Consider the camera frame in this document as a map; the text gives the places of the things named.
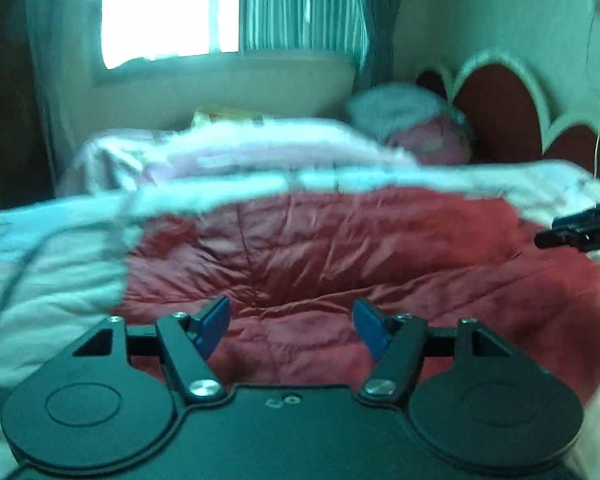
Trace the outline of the red heart-shaped headboard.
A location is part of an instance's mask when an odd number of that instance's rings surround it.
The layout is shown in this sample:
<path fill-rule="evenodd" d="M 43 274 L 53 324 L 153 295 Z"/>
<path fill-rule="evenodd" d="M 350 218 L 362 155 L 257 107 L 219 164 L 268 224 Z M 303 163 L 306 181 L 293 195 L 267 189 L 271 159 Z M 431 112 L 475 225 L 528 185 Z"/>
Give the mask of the red heart-shaped headboard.
<path fill-rule="evenodd" d="M 582 110 L 554 116 L 539 79 L 516 56 L 482 50 L 457 72 L 432 63 L 415 82 L 468 119 L 477 164 L 565 160 L 600 179 L 600 118 Z"/>

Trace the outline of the dark wooden wardrobe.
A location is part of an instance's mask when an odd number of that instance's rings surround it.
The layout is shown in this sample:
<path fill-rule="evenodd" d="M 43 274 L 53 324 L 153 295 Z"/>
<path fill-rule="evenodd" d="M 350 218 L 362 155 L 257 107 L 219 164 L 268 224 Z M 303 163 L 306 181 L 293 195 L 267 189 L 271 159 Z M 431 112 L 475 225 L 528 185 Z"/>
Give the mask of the dark wooden wardrobe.
<path fill-rule="evenodd" d="M 50 196 L 24 0 L 0 0 L 0 209 Z"/>

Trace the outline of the pink folded blanket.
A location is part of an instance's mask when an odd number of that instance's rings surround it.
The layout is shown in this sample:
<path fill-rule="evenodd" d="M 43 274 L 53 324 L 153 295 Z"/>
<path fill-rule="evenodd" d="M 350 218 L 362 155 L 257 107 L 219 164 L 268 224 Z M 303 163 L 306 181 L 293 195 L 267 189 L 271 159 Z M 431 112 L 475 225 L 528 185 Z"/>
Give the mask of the pink folded blanket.
<path fill-rule="evenodd" d="M 422 166 L 460 166 L 471 160 L 471 131 L 447 114 L 393 131 L 386 145 L 410 152 Z"/>

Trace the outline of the window with bright glass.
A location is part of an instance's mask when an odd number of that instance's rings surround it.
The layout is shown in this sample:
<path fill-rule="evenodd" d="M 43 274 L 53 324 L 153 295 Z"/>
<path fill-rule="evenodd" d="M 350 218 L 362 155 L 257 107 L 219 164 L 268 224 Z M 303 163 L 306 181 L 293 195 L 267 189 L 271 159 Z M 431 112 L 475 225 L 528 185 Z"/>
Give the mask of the window with bright glass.
<path fill-rule="evenodd" d="M 100 0 L 100 55 L 108 72 L 239 47 L 239 0 Z"/>

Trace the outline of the teal striped curtain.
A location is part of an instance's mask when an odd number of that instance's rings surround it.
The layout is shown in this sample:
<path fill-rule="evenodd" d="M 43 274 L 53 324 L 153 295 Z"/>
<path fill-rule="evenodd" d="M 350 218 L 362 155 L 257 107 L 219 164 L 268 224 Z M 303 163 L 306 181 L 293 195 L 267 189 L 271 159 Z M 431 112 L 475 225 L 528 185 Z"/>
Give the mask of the teal striped curtain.
<path fill-rule="evenodd" d="M 402 0 L 239 0 L 243 51 L 337 53 L 354 66 L 354 88 L 389 81 Z"/>

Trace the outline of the white patterned bed quilt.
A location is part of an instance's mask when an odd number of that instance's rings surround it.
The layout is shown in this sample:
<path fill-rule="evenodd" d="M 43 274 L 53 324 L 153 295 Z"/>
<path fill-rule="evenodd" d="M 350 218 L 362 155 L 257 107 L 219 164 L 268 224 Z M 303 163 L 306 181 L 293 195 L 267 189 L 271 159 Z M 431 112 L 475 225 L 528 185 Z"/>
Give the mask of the white patterned bed quilt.
<path fill-rule="evenodd" d="M 600 181 L 585 171 L 566 162 L 535 162 L 254 172 L 0 211 L 0 400 L 93 325 L 118 315 L 129 277 L 126 258 L 152 220 L 200 216 L 292 193 L 362 194 L 381 188 L 504 200 L 536 228 L 600 203 Z M 600 250 L 585 256 L 600 264 Z M 600 479 L 600 384 L 582 401 L 585 423 L 572 466 L 585 478 Z M 0 429 L 0 478 L 14 467 Z"/>

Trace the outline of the grey pillow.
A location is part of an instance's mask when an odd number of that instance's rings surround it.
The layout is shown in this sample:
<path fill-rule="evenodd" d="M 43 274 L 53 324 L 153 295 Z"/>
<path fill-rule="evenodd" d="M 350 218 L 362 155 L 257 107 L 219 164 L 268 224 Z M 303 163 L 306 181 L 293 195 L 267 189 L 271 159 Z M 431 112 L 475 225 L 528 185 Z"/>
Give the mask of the grey pillow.
<path fill-rule="evenodd" d="M 412 128 L 447 107 L 445 99 L 417 84 L 389 82 L 352 96 L 344 111 L 353 128 L 384 142 L 391 133 Z"/>

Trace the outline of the red quilted down jacket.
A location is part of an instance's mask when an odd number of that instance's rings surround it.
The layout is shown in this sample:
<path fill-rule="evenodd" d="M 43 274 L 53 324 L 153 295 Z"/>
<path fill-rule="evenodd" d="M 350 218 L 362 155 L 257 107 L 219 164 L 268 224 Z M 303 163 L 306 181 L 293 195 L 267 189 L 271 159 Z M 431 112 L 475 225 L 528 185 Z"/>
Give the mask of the red quilted down jacket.
<path fill-rule="evenodd" d="M 434 326 L 476 318 L 582 399 L 600 384 L 600 264 L 541 250 L 504 200 L 426 188 L 309 192 L 152 220 L 118 315 L 150 324 L 227 296 L 211 369 L 227 384 L 348 384 L 372 367 L 351 322 L 364 297 Z"/>

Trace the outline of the lilac crumpled bed sheet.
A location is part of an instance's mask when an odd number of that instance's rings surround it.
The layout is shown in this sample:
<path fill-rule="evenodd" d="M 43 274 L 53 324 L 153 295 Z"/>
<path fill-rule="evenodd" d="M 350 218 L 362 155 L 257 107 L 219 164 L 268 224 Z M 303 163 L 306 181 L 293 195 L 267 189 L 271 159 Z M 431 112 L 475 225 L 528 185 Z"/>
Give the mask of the lilac crumpled bed sheet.
<path fill-rule="evenodd" d="M 143 184 L 253 171 L 416 165 L 413 154 L 385 148 L 332 119 L 221 120 L 183 131 L 99 133 L 74 156 L 56 194 L 133 191 Z"/>

